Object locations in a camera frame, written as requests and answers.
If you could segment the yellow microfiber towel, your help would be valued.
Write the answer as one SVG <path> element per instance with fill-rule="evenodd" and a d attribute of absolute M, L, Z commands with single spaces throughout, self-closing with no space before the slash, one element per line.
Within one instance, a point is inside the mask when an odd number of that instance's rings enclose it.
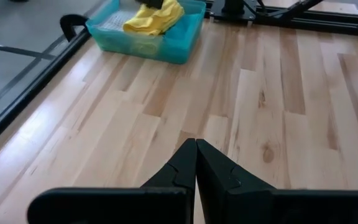
<path fill-rule="evenodd" d="M 135 16 L 124 23 L 124 32 L 142 35 L 161 35 L 171 28 L 185 10 L 177 0 L 164 0 L 161 9 L 154 9 L 140 4 Z"/>

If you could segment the translucent green plastic bin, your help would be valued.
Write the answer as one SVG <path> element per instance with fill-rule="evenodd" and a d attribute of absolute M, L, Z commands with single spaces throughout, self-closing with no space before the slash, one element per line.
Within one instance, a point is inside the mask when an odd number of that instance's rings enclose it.
<path fill-rule="evenodd" d="M 200 35 L 206 3 L 198 0 L 178 0 L 185 14 L 198 14 L 198 25 L 184 44 L 166 41 L 162 35 L 150 36 L 124 32 L 122 26 L 135 16 L 140 4 L 131 0 L 111 0 L 86 21 L 86 28 L 101 50 L 183 64 L 188 60 Z"/>

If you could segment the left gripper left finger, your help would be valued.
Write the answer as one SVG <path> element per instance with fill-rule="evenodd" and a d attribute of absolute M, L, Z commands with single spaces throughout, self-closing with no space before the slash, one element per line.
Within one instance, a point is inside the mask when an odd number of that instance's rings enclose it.
<path fill-rule="evenodd" d="M 46 190 L 27 209 L 29 224 L 193 224 L 197 144 L 187 139 L 138 188 Z"/>

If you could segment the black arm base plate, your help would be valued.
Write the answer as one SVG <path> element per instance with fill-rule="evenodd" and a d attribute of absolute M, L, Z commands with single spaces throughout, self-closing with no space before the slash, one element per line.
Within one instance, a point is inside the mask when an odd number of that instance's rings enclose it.
<path fill-rule="evenodd" d="M 249 4 L 257 9 L 257 1 L 249 1 Z M 210 9 L 209 14 L 210 16 L 219 21 L 233 21 L 233 22 L 248 22 L 253 21 L 255 19 L 255 15 L 251 13 L 246 7 L 244 7 L 243 14 L 229 14 L 223 13 L 222 9 L 224 6 L 223 0 L 214 0 Z"/>

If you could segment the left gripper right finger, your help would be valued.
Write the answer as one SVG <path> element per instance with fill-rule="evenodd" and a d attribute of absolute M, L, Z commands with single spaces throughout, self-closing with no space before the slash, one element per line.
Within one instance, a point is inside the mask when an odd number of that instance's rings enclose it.
<path fill-rule="evenodd" d="M 358 190 L 276 189 L 204 139 L 196 143 L 205 224 L 358 224 Z"/>

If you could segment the black bracket stand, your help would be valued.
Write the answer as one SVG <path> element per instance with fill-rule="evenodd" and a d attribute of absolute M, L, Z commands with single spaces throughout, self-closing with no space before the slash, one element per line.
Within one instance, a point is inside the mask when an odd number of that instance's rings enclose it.
<path fill-rule="evenodd" d="M 67 41 L 76 36 L 75 27 L 83 26 L 86 29 L 86 21 L 89 18 L 79 14 L 66 14 L 60 18 L 60 28 Z"/>

